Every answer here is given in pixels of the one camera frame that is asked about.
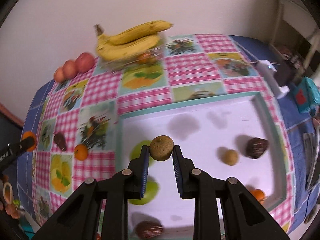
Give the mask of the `red apple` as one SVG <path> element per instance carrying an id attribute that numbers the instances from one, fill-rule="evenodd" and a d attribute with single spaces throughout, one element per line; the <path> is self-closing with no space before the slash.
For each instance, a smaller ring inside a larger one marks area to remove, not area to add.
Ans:
<path id="1" fill-rule="evenodd" d="M 86 73 L 93 68 L 95 59 L 91 53 L 83 52 L 75 60 L 75 66 L 80 73 Z"/>
<path id="2" fill-rule="evenodd" d="M 77 76 L 78 70 L 75 61 L 67 60 L 62 67 L 63 74 L 66 79 L 70 80 Z"/>
<path id="3" fill-rule="evenodd" d="M 63 83 L 66 80 L 62 67 L 56 69 L 53 78 L 57 83 Z"/>

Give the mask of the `brown kiwi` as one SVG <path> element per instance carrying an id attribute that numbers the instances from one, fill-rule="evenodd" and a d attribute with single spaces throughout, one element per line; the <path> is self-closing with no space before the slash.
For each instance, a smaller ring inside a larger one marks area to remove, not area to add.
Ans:
<path id="1" fill-rule="evenodd" d="M 167 135 L 155 137 L 149 146 L 150 155 L 156 161 L 165 161 L 170 158 L 174 148 L 174 141 Z"/>
<path id="2" fill-rule="evenodd" d="M 222 156 L 222 161 L 229 166 L 236 165 L 238 160 L 239 154 L 236 150 L 227 150 Z"/>

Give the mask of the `right red apple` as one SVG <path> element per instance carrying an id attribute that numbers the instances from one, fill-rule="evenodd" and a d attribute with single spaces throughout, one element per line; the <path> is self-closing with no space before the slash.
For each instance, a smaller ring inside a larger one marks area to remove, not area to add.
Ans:
<path id="1" fill-rule="evenodd" d="M 86 73 L 93 68 L 95 59 L 91 53 L 83 52 L 75 60 L 75 66 L 80 73 Z"/>

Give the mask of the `orange tangerine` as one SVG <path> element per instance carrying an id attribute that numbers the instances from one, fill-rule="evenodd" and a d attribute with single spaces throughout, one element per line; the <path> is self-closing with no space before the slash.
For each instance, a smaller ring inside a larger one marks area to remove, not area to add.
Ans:
<path id="1" fill-rule="evenodd" d="M 76 160 L 84 161 L 88 157 L 88 149 L 83 144 L 78 144 L 74 148 L 74 157 Z"/>
<path id="2" fill-rule="evenodd" d="M 253 189 L 253 190 L 250 191 L 250 193 L 260 203 L 263 203 L 265 198 L 266 198 L 265 197 L 265 193 L 261 189 Z"/>
<path id="3" fill-rule="evenodd" d="M 32 131 L 26 131 L 22 135 L 22 140 L 25 142 L 27 151 L 31 152 L 35 150 L 37 146 L 37 138 L 36 135 Z"/>

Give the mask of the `yellow banana bunch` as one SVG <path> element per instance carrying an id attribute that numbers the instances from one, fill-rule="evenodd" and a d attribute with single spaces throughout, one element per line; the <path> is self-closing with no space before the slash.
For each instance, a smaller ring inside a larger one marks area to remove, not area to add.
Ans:
<path id="1" fill-rule="evenodd" d="M 148 51 L 156 47 L 161 37 L 160 32 L 166 31 L 173 26 L 172 23 L 163 20 L 146 22 L 117 35 L 108 36 L 103 28 L 94 26 L 97 37 L 97 54 L 105 61 L 125 59 Z"/>

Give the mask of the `blue plaid cloth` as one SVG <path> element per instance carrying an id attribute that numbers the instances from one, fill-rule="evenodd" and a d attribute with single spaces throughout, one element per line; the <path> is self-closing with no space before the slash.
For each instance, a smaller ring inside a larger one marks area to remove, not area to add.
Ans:
<path id="1" fill-rule="evenodd" d="M 255 38 L 236 35 L 229 35 L 228 38 L 251 63 L 256 64 L 259 60 L 268 60 L 275 67 L 280 65 L 280 60 L 276 53 L 263 42 Z M 24 122 L 23 132 L 36 132 L 40 123 L 40 111 L 44 110 L 45 99 L 55 87 L 54 82 L 50 81 L 36 92 Z M 318 186 L 311 190 L 311 192 L 305 189 L 307 171 L 303 134 L 313 132 L 314 127 L 309 113 L 299 113 L 291 93 L 279 99 L 278 103 L 289 136 L 295 167 L 295 208 L 292 226 L 289 230 L 289 232 L 293 232 L 300 224 L 303 224 L 306 216 L 316 206 L 319 194 Z M 17 185 L 18 195 L 21 198 L 22 204 L 27 208 L 27 212 L 34 216 L 35 212 L 31 205 L 31 177 L 27 174 L 27 172 L 31 171 L 31 156 L 31 153 L 24 154 L 18 160 Z"/>

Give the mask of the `white tray teal rim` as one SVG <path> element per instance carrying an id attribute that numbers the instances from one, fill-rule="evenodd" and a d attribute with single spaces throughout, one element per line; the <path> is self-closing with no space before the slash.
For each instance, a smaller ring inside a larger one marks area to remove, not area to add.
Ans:
<path id="1" fill-rule="evenodd" d="M 250 190 L 261 189 L 266 210 L 271 211 L 286 199 L 284 151 L 261 93 L 212 96 L 122 115 L 117 128 L 117 169 L 128 167 L 135 147 L 159 135 L 171 137 L 184 157 L 212 177 L 234 177 Z M 269 142 L 258 159 L 245 153 L 252 138 Z M 236 165 L 222 161 L 227 150 L 238 152 Z M 150 161 L 148 178 L 158 183 L 159 191 L 148 204 L 129 205 L 129 238 L 136 239 L 136 225 L 150 219 L 163 225 L 162 239 L 192 239 L 194 201 L 180 198 L 173 161 Z"/>

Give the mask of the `dark brown avocado left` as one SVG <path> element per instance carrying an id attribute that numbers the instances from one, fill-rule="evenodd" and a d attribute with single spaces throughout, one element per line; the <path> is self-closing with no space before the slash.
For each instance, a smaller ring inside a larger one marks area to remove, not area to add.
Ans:
<path id="1" fill-rule="evenodd" d="M 53 141 L 62 152 L 67 151 L 66 140 L 61 132 L 58 132 L 54 135 Z"/>

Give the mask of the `teal box red label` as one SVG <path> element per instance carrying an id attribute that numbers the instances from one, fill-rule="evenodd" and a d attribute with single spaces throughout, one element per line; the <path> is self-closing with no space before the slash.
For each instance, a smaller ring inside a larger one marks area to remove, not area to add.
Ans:
<path id="1" fill-rule="evenodd" d="M 293 95 L 300 113 L 315 111 L 319 106 L 319 88 L 309 77 L 302 78 Z"/>

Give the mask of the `middle red apple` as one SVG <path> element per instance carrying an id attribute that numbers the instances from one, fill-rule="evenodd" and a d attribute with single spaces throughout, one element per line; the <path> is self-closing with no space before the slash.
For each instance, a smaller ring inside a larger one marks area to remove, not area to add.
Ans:
<path id="1" fill-rule="evenodd" d="M 63 74 L 66 79 L 70 80 L 77 76 L 78 70 L 75 61 L 67 60 L 62 67 Z"/>

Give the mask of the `pink checkered fruit tablecloth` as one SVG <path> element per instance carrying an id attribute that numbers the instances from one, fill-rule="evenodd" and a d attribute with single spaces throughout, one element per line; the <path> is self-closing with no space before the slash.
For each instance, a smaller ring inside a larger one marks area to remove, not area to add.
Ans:
<path id="1" fill-rule="evenodd" d="M 113 72 L 97 63 L 64 84 L 50 81 L 42 86 L 31 102 L 25 129 L 39 134 L 45 124 L 65 135 L 67 149 L 79 143 L 79 113 L 101 102 L 115 103 L 118 114 L 185 101 L 191 91 L 204 89 L 211 96 L 241 92 L 262 94 L 278 129 L 284 151 L 287 196 L 271 210 L 280 226 L 288 231 L 293 222 L 294 175 L 289 137 L 279 103 L 270 85 L 253 62 L 266 57 L 258 40 L 241 36 L 196 34 L 178 36 L 188 50 L 171 51 L 174 39 L 167 40 L 165 57 L 154 66 L 128 67 Z"/>

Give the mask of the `left red apple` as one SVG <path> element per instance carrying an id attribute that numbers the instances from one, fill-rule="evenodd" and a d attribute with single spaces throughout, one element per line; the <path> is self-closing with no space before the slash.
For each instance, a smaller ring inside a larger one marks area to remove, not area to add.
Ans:
<path id="1" fill-rule="evenodd" d="M 62 67 L 56 69 L 53 78 L 57 83 L 63 83 L 66 80 Z"/>

